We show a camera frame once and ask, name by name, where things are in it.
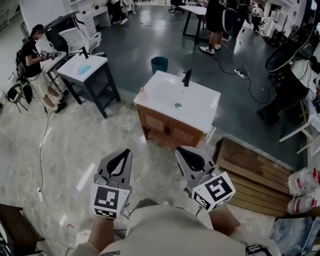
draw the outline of blue object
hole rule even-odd
[[[82,64],[82,65],[78,68],[78,71],[76,72],[76,74],[77,74],[77,75],[83,75],[83,74],[86,73],[90,68],[91,68],[91,65]]]
[[[151,59],[152,73],[155,74],[157,70],[167,72],[168,59],[165,57],[154,57]]]

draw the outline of backpack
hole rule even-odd
[[[16,73],[19,77],[19,79],[22,79],[25,74],[26,74],[26,67],[24,65],[23,57],[21,56],[21,51],[23,47],[25,46],[26,42],[29,42],[30,40],[28,39],[27,41],[24,42],[23,46],[21,49],[16,53],[15,57],[15,65],[16,65]]]

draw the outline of hand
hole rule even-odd
[[[42,55],[42,56],[41,56],[41,59],[42,59],[43,62],[46,61],[46,60],[47,60],[47,55],[46,55],[46,54],[45,54],[45,55]]]

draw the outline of floor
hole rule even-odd
[[[64,111],[49,113],[45,137],[47,117],[39,100],[34,99],[27,108],[28,112],[19,113],[15,105],[7,103],[0,115],[0,203],[23,207],[23,214],[45,238],[38,248],[48,256],[65,255],[69,247],[74,247],[77,233],[90,230],[93,175],[100,160],[118,149],[129,148],[133,154],[129,211],[139,200],[151,198],[160,204],[168,201],[193,214],[197,212],[197,203],[183,191],[186,181],[174,153],[145,140],[133,106],[114,103],[107,109],[108,118],[103,119],[93,103],[86,101],[78,105],[70,98]],[[45,202],[40,202],[37,188],[41,186],[39,155],[43,137]],[[199,147],[212,155],[221,137],[214,129]],[[81,186],[85,173],[90,175]],[[274,217],[232,205],[229,208],[250,230],[267,236],[273,226]],[[66,220],[60,223],[64,215]],[[211,226],[205,211],[198,217]],[[115,229],[126,226],[126,218],[116,219]]]
[[[213,125],[249,144],[273,155],[275,158],[299,170],[307,164],[307,154],[296,154],[306,142],[304,135],[298,134],[282,143],[279,139],[291,132],[295,126],[281,118],[273,127],[266,126],[257,116],[258,104],[248,92],[249,81],[237,75],[223,73],[219,64],[209,55],[199,50],[192,38],[183,37],[182,32],[187,12],[168,12],[169,6],[158,6],[164,1],[142,2],[136,8],[136,15],[129,14],[129,21],[123,26],[107,27],[102,32],[99,50],[106,53],[117,87],[137,94],[152,76],[151,59],[163,56],[168,59],[167,72],[183,77],[183,71],[192,68],[191,81],[221,93]],[[195,34],[196,16],[191,16],[187,33]],[[246,65],[251,78],[251,92],[261,102],[268,99],[268,89],[272,81],[264,65],[274,51],[264,39],[246,28],[238,38],[224,44]],[[227,72],[243,68],[242,64],[223,45],[215,57]],[[270,90],[270,98],[275,90]]]
[[[217,129],[200,143],[200,148],[212,155],[216,142],[227,136],[274,161],[276,157],[288,164],[301,164],[295,155],[298,139],[294,137],[279,144],[277,137],[282,124],[268,128],[260,122],[255,115],[258,105],[248,94],[247,81],[224,75],[212,58],[199,52],[198,45],[194,47],[192,40],[182,38],[186,13],[172,15],[167,9],[139,6],[136,16],[130,15],[124,26],[102,30],[101,49],[106,52],[119,90],[137,93],[152,76],[150,59],[165,56],[169,59],[169,73],[182,76],[182,71],[191,67],[192,81],[221,92],[214,120]],[[195,25],[191,22],[190,28],[194,29]],[[268,74],[261,71],[262,60],[272,49],[249,31],[227,45],[247,65],[254,85],[252,92],[256,97],[265,97],[262,89],[268,88],[269,81]],[[241,67],[224,47],[216,57],[225,69],[232,71]],[[196,213],[197,204],[183,192],[186,182],[173,152],[144,139],[134,106],[113,103],[107,108],[108,118],[103,119],[93,103],[86,101],[78,105],[71,97],[64,111],[49,113],[45,137],[47,116],[41,103],[35,98],[27,108],[28,112],[19,113],[15,105],[7,103],[0,115],[0,203],[23,207],[23,213],[46,239],[38,247],[48,256],[65,255],[67,249],[74,246],[77,233],[90,229],[93,175],[100,160],[118,149],[129,148],[133,154],[130,211],[139,200],[148,197],[160,204],[168,201],[172,206]],[[45,202],[40,202],[37,188],[42,183],[39,155],[43,137],[41,165]],[[81,186],[86,173],[90,175]],[[229,208],[250,230],[264,235],[270,232],[273,217],[234,206]],[[200,212],[199,219],[210,226],[205,211]],[[127,219],[123,216],[115,221],[116,229],[126,226]]]

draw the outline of white sink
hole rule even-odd
[[[195,82],[185,87],[182,77],[157,71],[134,103],[160,112],[205,133],[216,114],[220,93]]]
[[[93,72],[108,61],[105,57],[89,55],[86,59],[84,54],[78,53],[69,59],[62,67],[57,71],[59,74],[76,79],[80,82],[84,82]],[[77,74],[81,65],[90,65],[91,67],[83,74]]]

